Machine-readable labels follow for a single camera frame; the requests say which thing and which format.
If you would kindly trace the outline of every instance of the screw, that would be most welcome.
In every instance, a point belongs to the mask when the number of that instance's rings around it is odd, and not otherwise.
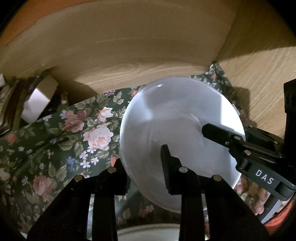
[[[248,156],[251,155],[251,152],[249,150],[244,150],[244,153],[246,153]]]
[[[76,182],[80,182],[83,178],[84,178],[84,176],[82,176],[82,175],[76,175],[76,176],[74,177],[74,181],[76,181]]]
[[[116,168],[115,167],[109,167],[108,172],[109,173],[114,173],[114,172],[116,172]]]
[[[188,172],[188,169],[186,167],[180,167],[179,172],[186,173],[186,172]]]
[[[222,177],[220,175],[214,175],[213,179],[217,182],[220,182],[222,180]]]

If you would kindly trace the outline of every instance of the green floral fabric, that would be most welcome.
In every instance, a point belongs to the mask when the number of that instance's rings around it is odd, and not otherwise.
[[[190,77],[212,85],[240,109],[217,63]],[[95,176],[114,165],[124,112],[141,89],[100,94],[0,139],[0,202],[22,232],[28,232],[75,175]],[[115,209],[118,228],[180,222],[179,214],[153,204],[133,184],[127,195],[115,197]]]

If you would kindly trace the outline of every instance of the wooden board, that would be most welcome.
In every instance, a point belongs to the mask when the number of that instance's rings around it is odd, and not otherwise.
[[[296,39],[275,10],[262,0],[244,1],[218,62],[250,119],[283,137],[283,84],[296,78]]]
[[[223,46],[239,2],[82,3],[36,20],[1,47],[0,72],[28,77],[51,69],[72,103],[162,77],[202,73]]]

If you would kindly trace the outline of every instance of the wooden panel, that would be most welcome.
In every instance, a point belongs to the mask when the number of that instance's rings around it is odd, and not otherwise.
[[[283,84],[296,78],[296,39],[274,9],[265,1],[245,1],[218,61],[250,119],[283,137]]]
[[[205,71],[236,16],[237,0],[121,0],[52,13],[0,48],[0,71],[51,68],[72,102],[166,76]]]

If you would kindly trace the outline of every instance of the white lettering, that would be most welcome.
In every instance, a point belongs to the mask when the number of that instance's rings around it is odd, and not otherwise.
[[[270,178],[269,181],[268,181],[267,183],[268,183],[268,184],[271,184],[273,180],[274,180],[273,178]]]
[[[266,177],[267,177],[267,174],[265,174],[263,177],[261,177],[261,179],[263,179],[264,181],[266,181]]]
[[[262,173],[262,171],[261,170],[258,170],[257,173],[256,173],[256,176],[259,177],[261,175],[261,173]]]

